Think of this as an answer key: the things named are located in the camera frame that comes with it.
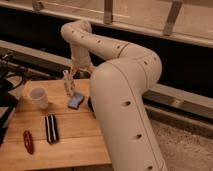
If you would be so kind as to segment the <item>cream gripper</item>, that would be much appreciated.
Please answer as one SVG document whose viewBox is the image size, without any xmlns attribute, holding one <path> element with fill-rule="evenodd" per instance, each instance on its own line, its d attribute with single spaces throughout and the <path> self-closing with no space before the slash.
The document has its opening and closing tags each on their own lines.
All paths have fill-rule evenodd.
<svg viewBox="0 0 213 171">
<path fill-rule="evenodd" d="M 86 67 L 80 67 L 76 62 L 71 61 L 70 75 L 73 79 L 89 79 L 95 69 L 95 66 L 90 63 Z"/>
</svg>

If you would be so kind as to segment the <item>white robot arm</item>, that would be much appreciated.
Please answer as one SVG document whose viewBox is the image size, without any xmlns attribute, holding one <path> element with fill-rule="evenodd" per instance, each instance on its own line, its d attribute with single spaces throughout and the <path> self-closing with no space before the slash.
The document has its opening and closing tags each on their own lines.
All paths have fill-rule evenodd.
<svg viewBox="0 0 213 171">
<path fill-rule="evenodd" d="M 162 73 L 159 56 L 143 46 L 95 35 L 87 21 L 62 26 L 73 64 L 86 68 L 90 55 L 102 58 L 89 90 L 114 171 L 168 171 L 147 116 L 142 95 Z"/>
</svg>

